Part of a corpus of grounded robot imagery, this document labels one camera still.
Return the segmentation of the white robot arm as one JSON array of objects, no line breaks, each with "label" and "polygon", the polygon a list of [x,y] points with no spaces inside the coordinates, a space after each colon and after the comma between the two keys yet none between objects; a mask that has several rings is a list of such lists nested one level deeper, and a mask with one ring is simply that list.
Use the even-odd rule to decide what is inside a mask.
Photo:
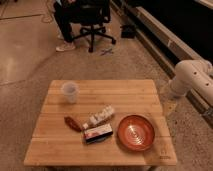
[{"label": "white robot arm", "polygon": [[185,96],[194,89],[213,106],[213,65],[207,60],[182,60],[175,66],[175,76],[169,83],[171,93]]}]

